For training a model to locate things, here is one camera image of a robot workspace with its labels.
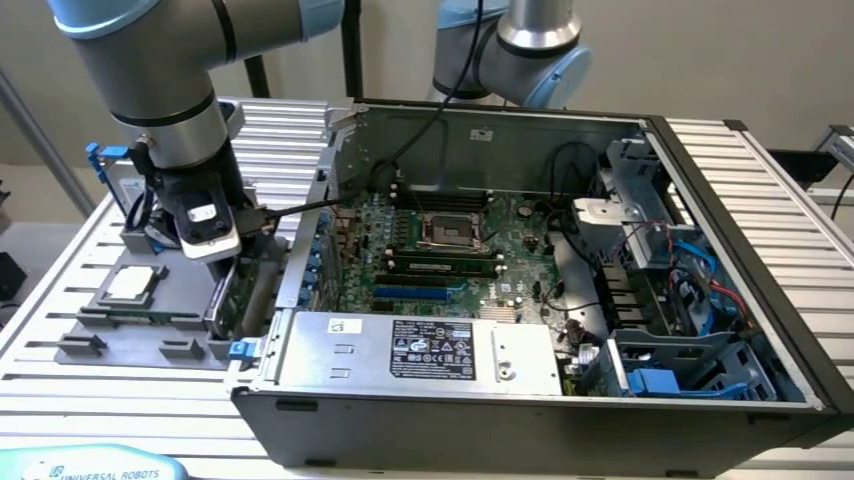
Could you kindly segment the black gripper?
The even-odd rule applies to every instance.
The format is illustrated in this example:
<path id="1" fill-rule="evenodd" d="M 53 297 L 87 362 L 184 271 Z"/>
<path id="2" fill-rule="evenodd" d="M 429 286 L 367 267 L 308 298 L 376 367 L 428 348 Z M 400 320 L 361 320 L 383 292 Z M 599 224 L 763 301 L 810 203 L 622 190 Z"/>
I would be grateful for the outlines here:
<path id="1" fill-rule="evenodd" d="M 167 236 L 183 251 L 257 251 L 268 219 L 245 193 L 233 149 L 200 163 L 161 168 L 144 155 L 144 177 L 168 217 Z"/>

